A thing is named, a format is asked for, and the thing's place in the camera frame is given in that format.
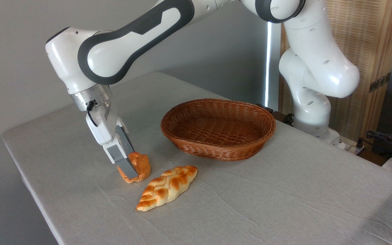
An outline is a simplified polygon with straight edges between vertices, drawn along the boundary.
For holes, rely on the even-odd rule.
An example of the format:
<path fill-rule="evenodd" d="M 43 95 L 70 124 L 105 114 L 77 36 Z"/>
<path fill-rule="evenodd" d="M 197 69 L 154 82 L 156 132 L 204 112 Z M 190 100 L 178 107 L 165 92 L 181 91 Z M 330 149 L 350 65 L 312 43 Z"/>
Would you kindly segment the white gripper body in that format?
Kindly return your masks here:
<path fill-rule="evenodd" d="M 114 140 L 116 126 L 126 129 L 122 119 L 118 116 L 115 106 L 101 105 L 95 107 L 86 115 L 86 122 L 97 143 L 104 145 Z"/>

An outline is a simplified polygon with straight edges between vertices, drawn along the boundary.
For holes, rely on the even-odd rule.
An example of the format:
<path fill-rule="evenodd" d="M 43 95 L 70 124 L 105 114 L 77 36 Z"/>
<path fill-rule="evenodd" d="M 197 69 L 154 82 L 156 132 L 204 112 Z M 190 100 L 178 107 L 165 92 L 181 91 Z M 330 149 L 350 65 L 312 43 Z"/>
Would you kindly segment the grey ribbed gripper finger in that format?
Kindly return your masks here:
<path fill-rule="evenodd" d="M 112 163 L 115 163 L 126 177 L 133 179 L 139 176 L 128 155 L 124 152 L 120 138 L 114 138 L 110 143 L 104 144 L 103 149 Z"/>
<path fill-rule="evenodd" d="M 121 145 L 122 145 L 122 148 L 123 148 L 125 154 L 129 155 L 130 153 L 134 152 L 134 148 L 132 146 L 132 143 L 131 143 L 126 131 L 124 130 L 124 128 L 117 125 L 116 126 L 116 133 L 120 136 Z"/>

